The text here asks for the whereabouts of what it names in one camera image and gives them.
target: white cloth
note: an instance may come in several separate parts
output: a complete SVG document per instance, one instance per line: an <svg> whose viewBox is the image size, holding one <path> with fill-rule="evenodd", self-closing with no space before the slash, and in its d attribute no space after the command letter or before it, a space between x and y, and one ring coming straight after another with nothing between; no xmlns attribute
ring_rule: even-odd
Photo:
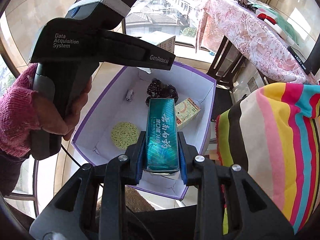
<svg viewBox="0 0 320 240"><path fill-rule="evenodd" d="M110 9L120 14L122 17L126 17L131 10L130 6L128 6L121 0L81 0L71 5L68 11L78 6L83 6L83 5L92 4L96 2L100 2L104 4L105 6L109 7Z"/></svg>

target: screw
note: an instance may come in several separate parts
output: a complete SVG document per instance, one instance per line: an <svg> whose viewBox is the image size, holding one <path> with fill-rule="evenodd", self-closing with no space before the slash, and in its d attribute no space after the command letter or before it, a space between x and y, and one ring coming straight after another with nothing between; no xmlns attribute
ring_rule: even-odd
<svg viewBox="0 0 320 240"><path fill-rule="evenodd" d="M90 170L91 169L91 164L90 163L85 163L82 165L82 169L84 171Z"/></svg>
<svg viewBox="0 0 320 240"><path fill-rule="evenodd" d="M52 238L53 238L52 236L53 236L53 234L51 232L47 233L44 235L43 240L52 240Z"/></svg>
<svg viewBox="0 0 320 240"><path fill-rule="evenodd" d="M120 155L120 156L118 157L118 159L119 159L119 161L121 161L121 162L125 162L125 161L128 159L128 157L127 157L127 155L122 154L122 155Z"/></svg>
<svg viewBox="0 0 320 240"><path fill-rule="evenodd" d="M202 155L197 155L197 156L195 157L195 160L196 160L196 162L201 163L201 162L204 161L204 157L203 157Z"/></svg>
<svg viewBox="0 0 320 240"><path fill-rule="evenodd" d="M233 169L234 171L241 171L241 166L238 165L238 164L233 164L233 165L232 165L232 169Z"/></svg>

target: pink knitted sleeve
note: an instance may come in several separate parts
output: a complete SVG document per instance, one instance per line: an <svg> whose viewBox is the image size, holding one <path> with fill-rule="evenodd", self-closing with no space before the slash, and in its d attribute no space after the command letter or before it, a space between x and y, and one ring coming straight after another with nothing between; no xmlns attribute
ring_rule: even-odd
<svg viewBox="0 0 320 240"><path fill-rule="evenodd" d="M38 116L32 105L29 78L34 78L37 64L26 69L0 98L0 148L22 157L30 150L29 133L39 130Z"/></svg>

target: white box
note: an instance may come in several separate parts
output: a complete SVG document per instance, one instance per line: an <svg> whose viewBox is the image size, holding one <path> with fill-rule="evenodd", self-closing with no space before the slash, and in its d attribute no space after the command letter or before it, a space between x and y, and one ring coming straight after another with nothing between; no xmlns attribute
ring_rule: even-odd
<svg viewBox="0 0 320 240"><path fill-rule="evenodd" d="M71 143L91 164L101 165L124 154L111 140L111 130L119 122L131 122L139 130L146 130L148 107L145 103L147 87L153 78L173 85L180 103L188 97L201 105L195 119L182 129L187 144L194 145L199 154L204 154L210 141L210 119L216 88L216 80L185 64L174 62L170 71L154 70L148 74L135 67L123 67L93 104ZM125 99L133 90L132 101ZM173 199L183 199L187 187L180 179L174 180L143 172L139 190Z"/></svg>
<svg viewBox="0 0 320 240"><path fill-rule="evenodd" d="M140 38L143 41L149 42L156 45L162 49L167 50L174 54L174 44L176 42L176 36L173 34L163 33L160 31L155 31L153 33L148 33ZM153 69L150 68L139 68L147 73L151 73Z"/></svg>

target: black plastic bag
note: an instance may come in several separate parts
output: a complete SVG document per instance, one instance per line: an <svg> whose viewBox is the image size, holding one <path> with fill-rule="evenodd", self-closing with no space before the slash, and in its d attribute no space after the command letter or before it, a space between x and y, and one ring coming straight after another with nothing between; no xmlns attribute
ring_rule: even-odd
<svg viewBox="0 0 320 240"><path fill-rule="evenodd" d="M253 6L253 3L249 0L236 0L238 4L244 8L247 8L249 11L256 13L257 7Z"/></svg>
<svg viewBox="0 0 320 240"><path fill-rule="evenodd" d="M174 98L174 103L176 103L179 98L174 86L163 84L156 78L154 78L148 86L147 94L150 95L146 100L147 106L149 106L151 98Z"/></svg>

